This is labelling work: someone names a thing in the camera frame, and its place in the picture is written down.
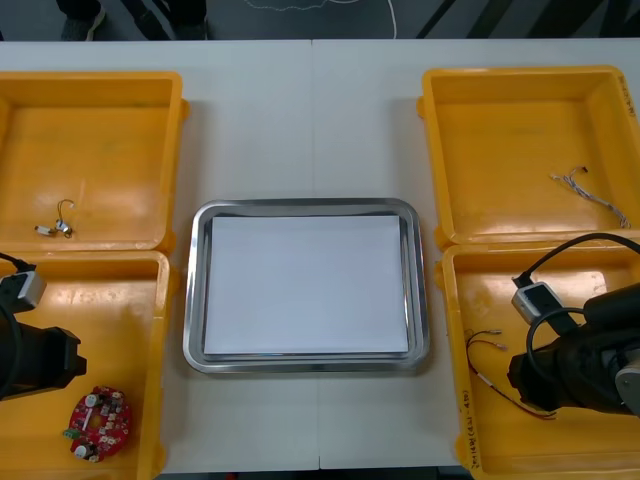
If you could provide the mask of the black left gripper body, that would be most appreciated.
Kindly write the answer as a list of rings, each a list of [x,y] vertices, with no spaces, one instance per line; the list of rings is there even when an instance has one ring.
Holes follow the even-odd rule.
[[[76,377],[87,373],[87,360],[78,352],[81,341],[59,328],[37,328],[20,324],[22,348],[17,373],[11,377],[15,360],[14,336],[1,328],[1,399],[9,400],[64,389]]]

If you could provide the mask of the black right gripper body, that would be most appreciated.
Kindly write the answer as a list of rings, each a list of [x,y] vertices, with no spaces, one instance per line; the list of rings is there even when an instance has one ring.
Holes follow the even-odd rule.
[[[511,359],[507,377],[520,400],[539,411],[583,408],[601,412],[602,348],[579,332]]]

